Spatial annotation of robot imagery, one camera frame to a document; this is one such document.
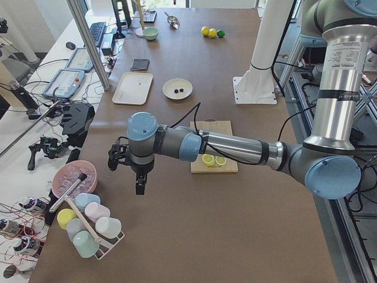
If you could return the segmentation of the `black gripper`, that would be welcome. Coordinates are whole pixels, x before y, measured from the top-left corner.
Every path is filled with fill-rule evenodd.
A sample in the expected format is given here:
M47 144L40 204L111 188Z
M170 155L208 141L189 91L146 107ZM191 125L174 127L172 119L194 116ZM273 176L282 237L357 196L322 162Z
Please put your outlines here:
M147 174L151 172L154 168L154 161L147 164L136 164L131 165L131 169L136 174L135 180L135 193L136 195L145 194L145 185L147 183Z

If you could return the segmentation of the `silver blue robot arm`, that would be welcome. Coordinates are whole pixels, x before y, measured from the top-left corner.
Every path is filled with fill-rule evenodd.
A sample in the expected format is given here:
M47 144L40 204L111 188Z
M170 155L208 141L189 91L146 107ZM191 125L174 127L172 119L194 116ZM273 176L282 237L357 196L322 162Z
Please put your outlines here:
M376 2L306 1L302 34L323 38L327 44L313 128L302 144L167 126L150 113L135 113L128 119L126 154L138 173L137 193L144 192L155 155L193 162L202 153L269 166L325 199L354 191L362 171L349 138L367 49L376 37Z

